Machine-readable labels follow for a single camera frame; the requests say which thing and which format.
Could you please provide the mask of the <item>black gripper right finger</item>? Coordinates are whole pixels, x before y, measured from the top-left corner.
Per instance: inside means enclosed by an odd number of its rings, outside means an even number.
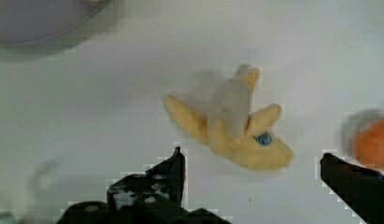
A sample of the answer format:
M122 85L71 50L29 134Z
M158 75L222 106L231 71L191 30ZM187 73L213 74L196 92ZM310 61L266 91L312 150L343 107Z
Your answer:
M384 175L324 153L320 179L364 222L384 224Z

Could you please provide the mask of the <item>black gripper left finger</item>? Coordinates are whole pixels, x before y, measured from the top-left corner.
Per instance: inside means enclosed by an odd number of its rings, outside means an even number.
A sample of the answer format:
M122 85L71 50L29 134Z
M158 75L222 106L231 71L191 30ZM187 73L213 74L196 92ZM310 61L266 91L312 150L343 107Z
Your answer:
M171 157L145 173L112 184L104 203L71 205L57 224L231 224L205 208L183 208L185 179L185 157L176 147Z

